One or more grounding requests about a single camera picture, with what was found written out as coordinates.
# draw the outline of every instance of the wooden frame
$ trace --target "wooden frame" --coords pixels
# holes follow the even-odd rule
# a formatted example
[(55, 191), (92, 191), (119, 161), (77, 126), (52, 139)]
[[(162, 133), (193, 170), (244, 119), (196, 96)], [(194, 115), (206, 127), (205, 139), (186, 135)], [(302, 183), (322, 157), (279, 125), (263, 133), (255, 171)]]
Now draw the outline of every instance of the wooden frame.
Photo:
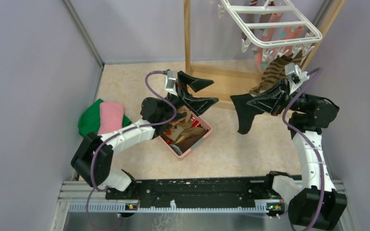
[[(324, 12), (318, 26), (323, 37), (327, 34), (346, 2), (346, 0), (329, 1), (329, 6)], [(260, 72), (248, 72), (211, 65), (193, 64), (191, 62), (190, 10), (190, 0), (184, 0), (185, 72), (195, 77), (207, 78), (215, 81), (215, 84), (209, 86), (209, 88), (205, 90), (194, 93), (194, 95), (198, 97), (217, 97), (219, 98), (219, 102), (215, 104), (216, 107), (235, 109), (229, 96), (248, 93), (252, 87), (260, 84), (262, 74)], [(320, 43), (321, 42), (317, 43), (315, 48), (309, 53), (308, 57), (303, 62), (302, 69), (308, 67)]]

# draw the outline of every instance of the beige marble tabletop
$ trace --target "beige marble tabletop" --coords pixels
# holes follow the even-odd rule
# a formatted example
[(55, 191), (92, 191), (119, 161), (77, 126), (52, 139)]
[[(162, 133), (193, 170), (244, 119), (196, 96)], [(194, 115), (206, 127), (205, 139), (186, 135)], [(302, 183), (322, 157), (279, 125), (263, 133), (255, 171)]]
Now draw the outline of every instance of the beige marble tabletop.
[[(249, 66), (254, 66), (246, 60), (213, 62), (248, 70)], [(142, 100), (153, 97), (144, 84), (145, 75), (166, 69), (184, 70), (185, 63), (106, 65), (98, 98), (122, 103), (125, 115), (135, 122), (141, 118)], [(162, 75), (152, 76), (150, 85), (158, 93), (166, 95)], [(117, 154), (112, 167), (122, 168), (136, 179), (261, 176), (270, 170), (300, 174), (297, 151), (281, 117), (258, 115), (247, 135), (237, 133), (235, 110), (212, 107), (202, 117), (212, 125), (213, 132), (185, 158), (178, 159), (163, 141), (154, 139)]]

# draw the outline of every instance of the robotic arm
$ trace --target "robotic arm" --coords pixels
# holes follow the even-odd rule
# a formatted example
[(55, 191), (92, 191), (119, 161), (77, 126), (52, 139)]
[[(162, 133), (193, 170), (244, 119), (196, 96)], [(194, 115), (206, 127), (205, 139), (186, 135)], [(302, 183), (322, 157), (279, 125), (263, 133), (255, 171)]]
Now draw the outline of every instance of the robotic arm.
[[(249, 132), (256, 115), (265, 112), (273, 116), (279, 115), (297, 94), (298, 88), (309, 79), (308, 73), (301, 72), (299, 66), (293, 63), (285, 66), (285, 73), (288, 79), (279, 80), (271, 89), (257, 96), (244, 94), (230, 97), (238, 114), (240, 134)], [(302, 187), (298, 187), (287, 173), (271, 171), (267, 175), (267, 190), (276, 192), (284, 199), (288, 205), (290, 222), (302, 226), (308, 226), (316, 216), (323, 191), (323, 204), (313, 227), (332, 230), (341, 217), (347, 200), (344, 194), (337, 193), (328, 174), (321, 146), (321, 129), (327, 128), (336, 118), (339, 107), (329, 99), (302, 94), (290, 109), (294, 113), (289, 124), (303, 133), (315, 148), (301, 134), (289, 128), (299, 155)], [(315, 149), (321, 156), (321, 163)]]
[[(170, 70), (163, 73), (166, 75), (165, 90), (168, 95), (165, 100), (145, 98), (141, 105), (142, 119), (125, 128), (100, 136), (92, 132), (83, 139), (71, 165), (91, 187), (94, 181), (96, 185), (102, 184), (125, 191), (127, 197), (130, 197), (135, 190), (135, 180), (122, 169), (111, 169), (114, 155), (139, 142), (160, 136), (167, 129), (170, 118), (179, 119), (181, 116), (176, 115), (172, 107), (178, 109), (186, 106), (199, 116), (219, 101), (218, 98), (195, 98), (187, 90), (189, 86), (197, 92), (213, 84), (213, 80), (195, 78), (182, 71), (177, 73), (177, 77)], [(97, 158), (92, 163), (93, 153), (96, 151)]]

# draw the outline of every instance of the white wall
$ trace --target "white wall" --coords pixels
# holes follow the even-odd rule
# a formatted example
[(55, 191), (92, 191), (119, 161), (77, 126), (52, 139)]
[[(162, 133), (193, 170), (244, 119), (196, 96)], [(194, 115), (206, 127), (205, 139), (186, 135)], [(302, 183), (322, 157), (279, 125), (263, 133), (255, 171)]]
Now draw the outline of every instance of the white wall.
[(60, 0), (0, 0), (0, 231), (48, 230), (99, 70)]
[[(250, 0), (233, 0), (246, 5)], [(103, 61), (132, 63), (183, 61), (183, 0), (72, 0)], [(323, 0), (293, 0), (313, 20)], [(191, 0), (191, 58), (239, 59), (241, 30), (228, 13), (219, 19), (216, 0)]]
[(324, 72), (310, 93), (341, 108), (323, 132), (324, 155), (344, 180), (360, 230), (370, 230), (370, 1), (347, 1), (309, 69), (317, 66)]

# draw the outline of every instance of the pink basket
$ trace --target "pink basket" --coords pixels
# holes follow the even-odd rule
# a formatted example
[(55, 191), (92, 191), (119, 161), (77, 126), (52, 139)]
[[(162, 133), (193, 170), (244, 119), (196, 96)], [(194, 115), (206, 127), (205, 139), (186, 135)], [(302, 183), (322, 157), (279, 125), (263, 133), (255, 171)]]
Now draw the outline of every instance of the pink basket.
[(164, 144), (172, 151), (172, 153), (178, 157), (178, 158), (184, 158), (186, 155), (188, 155), (192, 150), (194, 150), (198, 145), (200, 145), (200, 143), (202, 143), (202, 141), (204, 141), (213, 131), (212, 129), (212, 126), (210, 124), (208, 124), (205, 120), (202, 119), (202, 117), (198, 117), (196, 116), (193, 112), (191, 112), (192, 115), (199, 121), (199, 123), (201, 124), (201, 126), (208, 130), (208, 132), (202, 137), (200, 138), (200, 140), (198, 140), (196, 143), (194, 143), (194, 145), (192, 145), (192, 147), (190, 147), (188, 150), (186, 150), (182, 155), (179, 155), (174, 149), (172, 149), (166, 142), (165, 140), (160, 136), (159, 138), (161, 139), (162, 142), (164, 142)]

